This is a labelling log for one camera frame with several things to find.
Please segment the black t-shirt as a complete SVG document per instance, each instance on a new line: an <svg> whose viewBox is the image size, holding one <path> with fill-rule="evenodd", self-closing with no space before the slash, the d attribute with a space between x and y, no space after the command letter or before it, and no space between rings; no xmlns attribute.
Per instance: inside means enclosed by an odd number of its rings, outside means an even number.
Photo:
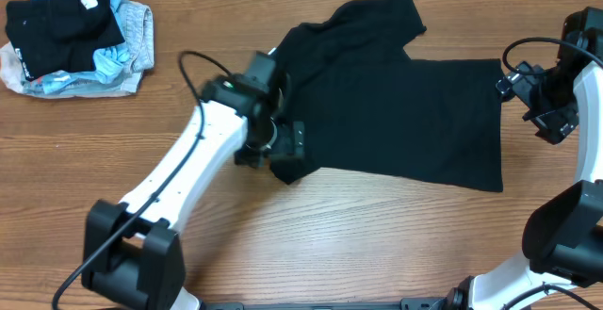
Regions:
<svg viewBox="0 0 603 310"><path fill-rule="evenodd" d="M333 168L500 192L500 62L408 57L424 31L413 0L354 0L290 29L274 55L304 155L272 173L291 184Z"/></svg>

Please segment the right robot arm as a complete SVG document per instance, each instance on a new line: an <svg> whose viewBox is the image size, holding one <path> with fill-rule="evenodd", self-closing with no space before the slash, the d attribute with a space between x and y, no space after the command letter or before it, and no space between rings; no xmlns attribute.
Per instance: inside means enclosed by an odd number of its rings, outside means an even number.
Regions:
<svg viewBox="0 0 603 310"><path fill-rule="evenodd" d="M587 7L567 16L557 63L544 69L523 61L496 85L499 96L528 107L524 120L537 137L558 144L579 131L573 185L536 209L525 226L522 249L495 269L468 277L445 298L422 309L529 309L602 280L602 11Z"/></svg>

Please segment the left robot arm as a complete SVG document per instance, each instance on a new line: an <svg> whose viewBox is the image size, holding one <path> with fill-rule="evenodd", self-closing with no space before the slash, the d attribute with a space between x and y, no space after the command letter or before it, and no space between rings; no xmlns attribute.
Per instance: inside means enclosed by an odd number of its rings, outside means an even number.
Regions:
<svg viewBox="0 0 603 310"><path fill-rule="evenodd" d="M200 309L186 290L181 236L196 204L228 159L259 167L302 155L303 126L280 114L287 74L220 75L199 93L179 139L118 202L97 201L85 226L84 288L126 309Z"/></svg>

